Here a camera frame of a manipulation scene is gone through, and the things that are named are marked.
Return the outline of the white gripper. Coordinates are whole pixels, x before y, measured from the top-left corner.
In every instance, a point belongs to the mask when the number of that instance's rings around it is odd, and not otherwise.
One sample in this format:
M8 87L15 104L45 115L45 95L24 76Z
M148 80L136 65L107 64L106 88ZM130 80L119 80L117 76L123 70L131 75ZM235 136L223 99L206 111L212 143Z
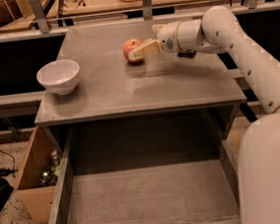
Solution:
M164 52L179 52L177 43L177 28L179 22L156 24L152 26L152 32L157 35L157 39L147 39L127 54L130 60L138 61L148 56L158 55L163 48Z

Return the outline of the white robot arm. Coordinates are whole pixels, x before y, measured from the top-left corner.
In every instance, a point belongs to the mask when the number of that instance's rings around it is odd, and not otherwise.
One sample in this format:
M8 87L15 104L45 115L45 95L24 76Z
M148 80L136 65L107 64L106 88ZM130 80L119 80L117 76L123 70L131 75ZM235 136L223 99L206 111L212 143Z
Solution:
M156 38L130 50L130 59L161 51L225 51L236 63L266 112L248 127L239 149L241 224L280 224L280 62L223 6L210 8L197 21L156 24L152 31Z

